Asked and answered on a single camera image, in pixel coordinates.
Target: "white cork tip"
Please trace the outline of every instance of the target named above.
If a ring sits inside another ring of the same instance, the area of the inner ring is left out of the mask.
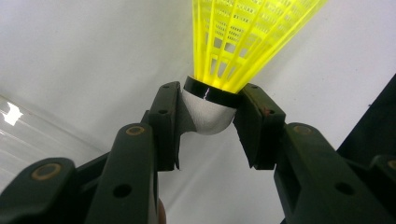
[[[187,91],[183,91],[181,96],[200,134],[220,133],[233,121],[235,108],[209,102]]]

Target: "clear plastic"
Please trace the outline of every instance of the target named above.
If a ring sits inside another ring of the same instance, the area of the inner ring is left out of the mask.
[[[25,167],[49,157],[76,166],[104,152],[0,96],[0,192]]]

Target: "shuttlecock cork base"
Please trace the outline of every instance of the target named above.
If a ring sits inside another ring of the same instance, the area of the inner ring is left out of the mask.
[[[242,100],[238,94],[211,87],[192,77],[187,77],[181,95],[196,132],[206,135],[226,129]]]

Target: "shuttlecock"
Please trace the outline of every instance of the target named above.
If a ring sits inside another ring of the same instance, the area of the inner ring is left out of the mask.
[[[183,100],[198,133],[224,130],[237,94],[326,0],[193,0],[194,75]]]

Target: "mesh pattern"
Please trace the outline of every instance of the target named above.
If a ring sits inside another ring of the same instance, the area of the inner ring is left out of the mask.
[[[193,0],[194,78],[239,92],[326,0]]]

